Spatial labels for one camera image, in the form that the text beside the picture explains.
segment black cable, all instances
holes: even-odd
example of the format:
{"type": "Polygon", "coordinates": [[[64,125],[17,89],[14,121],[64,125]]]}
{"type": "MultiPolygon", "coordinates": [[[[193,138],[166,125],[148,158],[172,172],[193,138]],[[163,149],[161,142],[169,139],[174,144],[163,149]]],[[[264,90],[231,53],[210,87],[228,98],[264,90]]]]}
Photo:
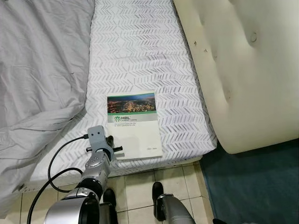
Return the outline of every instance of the black cable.
{"type": "MultiPolygon", "coordinates": [[[[70,140],[70,141],[64,143],[64,144],[57,150],[57,152],[56,152],[56,153],[54,154],[54,156],[52,157],[52,160],[51,160],[51,162],[50,162],[50,164],[49,164],[49,167],[48,167],[48,180],[51,179],[50,171],[51,171],[52,163],[53,163],[55,157],[57,156],[57,154],[60,152],[60,150],[63,149],[63,147],[65,147],[66,145],[70,144],[71,142],[73,142],[73,141],[77,141],[77,140],[79,140],[79,139],[88,139],[88,134],[85,134],[85,135],[83,135],[83,136],[81,136],[81,137],[79,137],[79,138],[72,139],[72,140],[70,140]]],[[[82,170],[80,170],[80,169],[78,169],[78,168],[76,168],[76,169],[77,169],[77,171],[78,171],[80,174],[83,173],[82,170]]],[[[54,188],[55,190],[57,190],[57,191],[59,191],[59,192],[63,192],[63,193],[68,193],[68,192],[70,192],[70,190],[62,190],[62,189],[59,189],[58,187],[56,187],[56,186],[53,184],[52,181],[50,182],[50,184],[51,184],[52,188],[54,188]]]]}
{"type": "Polygon", "coordinates": [[[34,209],[34,206],[38,200],[38,198],[40,197],[40,195],[42,194],[42,192],[46,189],[46,187],[52,183],[53,180],[55,180],[57,177],[59,177],[61,174],[67,172],[67,171],[70,171],[70,170],[76,170],[78,172],[81,172],[80,169],[78,168],[67,168],[67,169],[64,169],[63,171],[60,171],[58,174],[56,174],[55,176],[53,176],[52,178],[50,178],[43,186],[42,188],[38,191],[36,197],[33,199],[33,202],[30,206],[30,209],[29,209],[29,212],[28,212],[28,216],[27,216],[27,224],[30,224],[31,223],[31,217],[32,217],[32,212],[33,212],[33,209],[34,209]]]}

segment mbl logo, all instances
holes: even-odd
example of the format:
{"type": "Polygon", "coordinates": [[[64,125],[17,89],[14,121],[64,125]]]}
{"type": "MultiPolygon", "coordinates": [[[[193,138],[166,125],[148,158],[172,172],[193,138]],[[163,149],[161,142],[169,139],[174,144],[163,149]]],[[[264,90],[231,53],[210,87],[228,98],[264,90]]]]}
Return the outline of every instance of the mbl logo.
{"type": "Polygon", "coordinates": [[[115,122],[120,122],[121,120],[130,120],[130,118],[129,117],[120,117],[120,116],[114,117],[115,122]]]}

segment headboard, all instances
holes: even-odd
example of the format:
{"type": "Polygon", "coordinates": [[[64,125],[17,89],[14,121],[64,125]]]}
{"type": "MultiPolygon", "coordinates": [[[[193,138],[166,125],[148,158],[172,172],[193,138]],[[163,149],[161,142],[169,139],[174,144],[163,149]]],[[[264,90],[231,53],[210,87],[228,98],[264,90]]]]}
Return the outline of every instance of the headboard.
{"type": "Polygon", "coordinates": [[[174,0],[228,153],[299,137],[299,1],[174,0]]]}

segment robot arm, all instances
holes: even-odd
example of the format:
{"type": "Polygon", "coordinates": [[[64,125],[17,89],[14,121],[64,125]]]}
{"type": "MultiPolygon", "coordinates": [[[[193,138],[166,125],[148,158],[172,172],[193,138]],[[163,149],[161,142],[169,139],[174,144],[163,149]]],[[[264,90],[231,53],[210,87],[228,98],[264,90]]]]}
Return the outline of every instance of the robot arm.
{"type": "Polygon", "coordinates": [[[44,224],[98,224],[100,221],[100,199],[106,190],[110,174],[110,162],[114,152],[113,137],[105,138],[103,126],[88,129],[92,155],[85,164],[85,171],[74,190],[49,209],[44,224]]]}

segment city night photo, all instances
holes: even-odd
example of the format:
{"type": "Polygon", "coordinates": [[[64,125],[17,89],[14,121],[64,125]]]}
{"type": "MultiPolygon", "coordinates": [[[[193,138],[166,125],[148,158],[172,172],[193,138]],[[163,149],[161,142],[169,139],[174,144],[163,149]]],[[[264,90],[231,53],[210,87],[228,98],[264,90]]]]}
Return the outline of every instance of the city night photo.
{"type": "Polygon", "coordinates": [[[156,111],[155,94],[108,97],[108,113],[156,111]]]}

